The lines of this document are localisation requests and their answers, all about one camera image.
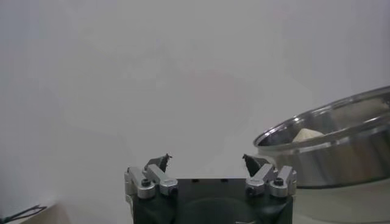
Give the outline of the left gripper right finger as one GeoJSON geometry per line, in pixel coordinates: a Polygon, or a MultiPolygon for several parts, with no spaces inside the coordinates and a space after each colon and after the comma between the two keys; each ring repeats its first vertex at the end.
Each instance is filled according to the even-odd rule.
{"type": "Polygon", "coordinates": [[[249,197],[257,197],[269,191],[276,198],[294,195],[297,188],[297,172],[291,166],[276,168],[266,159],[243,155],[249,178],[245,180],[245,191],[249,197]]]}

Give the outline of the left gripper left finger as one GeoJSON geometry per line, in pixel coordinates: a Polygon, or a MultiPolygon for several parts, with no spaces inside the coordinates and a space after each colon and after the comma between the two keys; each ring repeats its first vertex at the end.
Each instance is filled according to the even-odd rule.
{"type": "Polygon", "coordinates": [[[166,174],[171,158],[169,154],[152,158],[142,169],[129,166],[124,172],[125,194],[142,200],[154,198],[157,192],[166,197],[174,195],[179,189],[179,181],[166,174]]]}

